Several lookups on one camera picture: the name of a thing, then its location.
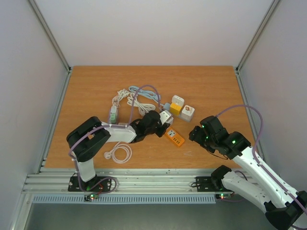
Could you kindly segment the orange power strip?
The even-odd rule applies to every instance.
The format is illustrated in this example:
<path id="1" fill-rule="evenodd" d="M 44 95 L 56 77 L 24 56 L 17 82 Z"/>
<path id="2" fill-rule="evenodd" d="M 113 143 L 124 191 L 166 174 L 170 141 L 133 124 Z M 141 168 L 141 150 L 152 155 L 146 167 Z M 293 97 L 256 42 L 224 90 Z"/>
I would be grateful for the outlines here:
<path id="1" fill-rule="evenodd" d="M 172 127 L 169 127 L 166 132 L 165 136 L 177 147 L 181 147 L 185 142 L 185 139 L 177 133 Z"/>

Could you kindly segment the white cube socket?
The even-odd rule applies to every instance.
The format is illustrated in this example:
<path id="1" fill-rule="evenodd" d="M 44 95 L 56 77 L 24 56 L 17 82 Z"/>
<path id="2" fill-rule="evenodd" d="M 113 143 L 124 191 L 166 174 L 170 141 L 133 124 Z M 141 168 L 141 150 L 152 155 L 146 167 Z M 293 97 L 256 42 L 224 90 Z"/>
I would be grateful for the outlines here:
<path id="1" fill-rule="evenodd" d="M 190 122 L 194 116 L 195 108 L 185 105 L 181 111 L 181 118 L 184 119 L 187 122 Z"/>

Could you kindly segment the yellow cube socket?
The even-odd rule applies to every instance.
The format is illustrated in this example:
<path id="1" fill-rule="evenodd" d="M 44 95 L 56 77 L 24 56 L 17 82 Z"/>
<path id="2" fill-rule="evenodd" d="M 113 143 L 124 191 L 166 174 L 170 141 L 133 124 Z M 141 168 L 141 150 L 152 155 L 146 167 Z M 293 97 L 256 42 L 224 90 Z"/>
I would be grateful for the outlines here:
<path id="1" fill-rule="evenodd" d="M 177 103 L 171 103 L 170 105 L 170 113 L 175 115 L 175 116 L 179 116 L 180 112 L 182 110 L 183 105 L 177 104 Z"/>

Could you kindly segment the white plug adapter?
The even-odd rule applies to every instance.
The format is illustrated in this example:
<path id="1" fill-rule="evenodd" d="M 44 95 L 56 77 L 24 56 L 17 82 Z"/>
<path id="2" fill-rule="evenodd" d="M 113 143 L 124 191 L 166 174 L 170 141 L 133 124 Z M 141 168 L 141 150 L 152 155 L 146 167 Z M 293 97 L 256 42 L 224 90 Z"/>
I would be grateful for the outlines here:
<path id="1" fill-rule="evenodd" d="M 172 101 L 171 101 L 173 104 L 176 104 L 176 105 L 179 105 L 179 106 L 183 106 L 184 105 L 184 102 L 185 100 L 182 98 L 182 97 L 179 97 L 177 95 L 174 95 L 172 97 Z"/>

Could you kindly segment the white usb charger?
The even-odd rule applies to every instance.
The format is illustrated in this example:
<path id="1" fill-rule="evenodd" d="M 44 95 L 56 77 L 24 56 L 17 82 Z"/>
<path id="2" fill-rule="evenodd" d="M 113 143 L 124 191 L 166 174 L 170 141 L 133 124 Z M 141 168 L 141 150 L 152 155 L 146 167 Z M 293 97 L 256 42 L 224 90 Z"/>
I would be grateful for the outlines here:
<path id="1" fill-rule="evenodd" d="M 110 113 L 111 114 L 117 114 L 118 113 L 118 107 L 115 106 L 115 105 L 111 106 Z"/>

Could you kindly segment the green small adapter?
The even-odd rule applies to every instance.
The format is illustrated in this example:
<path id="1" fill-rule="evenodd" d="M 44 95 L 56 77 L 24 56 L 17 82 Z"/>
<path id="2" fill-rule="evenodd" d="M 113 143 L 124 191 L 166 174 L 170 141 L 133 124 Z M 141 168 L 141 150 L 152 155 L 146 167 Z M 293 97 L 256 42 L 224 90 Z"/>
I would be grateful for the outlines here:
<path id="1" fill-rule="evenodd" d="M 116 113 L 111 113 L 109 116 L 109 123 L 115 124 L 117 122 L 117 114 Z"/>

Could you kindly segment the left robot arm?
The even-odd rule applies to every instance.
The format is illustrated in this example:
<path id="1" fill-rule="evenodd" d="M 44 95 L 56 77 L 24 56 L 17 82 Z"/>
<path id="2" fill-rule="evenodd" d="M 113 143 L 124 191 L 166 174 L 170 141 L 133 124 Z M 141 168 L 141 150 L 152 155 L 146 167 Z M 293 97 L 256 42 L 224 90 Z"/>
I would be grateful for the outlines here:
<path id="1" fill-rule="evenodd" d="M 80 186 L 86 191 L 96 187 L 93 158 L 106 143 L 137 143 L 152 134 L 161 137 L 170 127 L 171 119 L 172 115 L 168 111 L 150 111 L 128 125 L 108 124 L 96 116 L 90 117 L 66 137 L 69 156 L 75 161 Z"/>

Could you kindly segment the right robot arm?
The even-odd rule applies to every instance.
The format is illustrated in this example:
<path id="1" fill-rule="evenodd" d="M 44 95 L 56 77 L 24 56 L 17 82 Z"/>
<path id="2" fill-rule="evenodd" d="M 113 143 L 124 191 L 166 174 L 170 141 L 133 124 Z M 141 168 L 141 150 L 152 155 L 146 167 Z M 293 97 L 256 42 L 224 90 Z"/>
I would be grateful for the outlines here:
<path id="1" fill-rule="evenodd" d="M 215 192 L 232 191 L 257 206 L 278 230 L 294 226 L 307 209 L 306 191 L 297 191 L 275 173 L 239 132 L 228 133 L 219 119 L 209 116 L 189 133 L 189 139 L 213 154 L 218 151 L 233 160 L 256 182 L 238 176 L 225 165 L 211 173 Z"/>

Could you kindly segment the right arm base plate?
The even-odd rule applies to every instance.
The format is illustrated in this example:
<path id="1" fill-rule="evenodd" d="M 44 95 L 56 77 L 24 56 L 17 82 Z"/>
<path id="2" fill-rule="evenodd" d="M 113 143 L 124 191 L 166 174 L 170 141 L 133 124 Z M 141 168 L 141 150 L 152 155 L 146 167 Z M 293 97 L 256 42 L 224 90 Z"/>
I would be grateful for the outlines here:
<path id="1" fill-rule="evenodd" d="M 215 186 L 210 176 L 197 176 L 195 178 L 194 185 L 196 186 L 198 192 L 217 192 L 217 193 L 232 192 L 231 190 L 228 190 L 223 186 L 221 187 Z"/>

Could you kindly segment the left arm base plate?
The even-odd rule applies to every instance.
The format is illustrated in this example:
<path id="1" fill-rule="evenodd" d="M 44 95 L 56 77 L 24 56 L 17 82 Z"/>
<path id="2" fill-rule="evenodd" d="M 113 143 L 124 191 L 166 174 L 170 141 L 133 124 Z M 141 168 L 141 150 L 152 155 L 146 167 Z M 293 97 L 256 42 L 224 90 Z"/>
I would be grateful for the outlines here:
<path id="1" fill-rule="evenodd" d="M 69 192 L 109 192 L 112 186 L 112 179 L 110 177 L 95 176 L 88 182 L 79 180 L 77 175 L 73 175 L 68 184 Z"/>

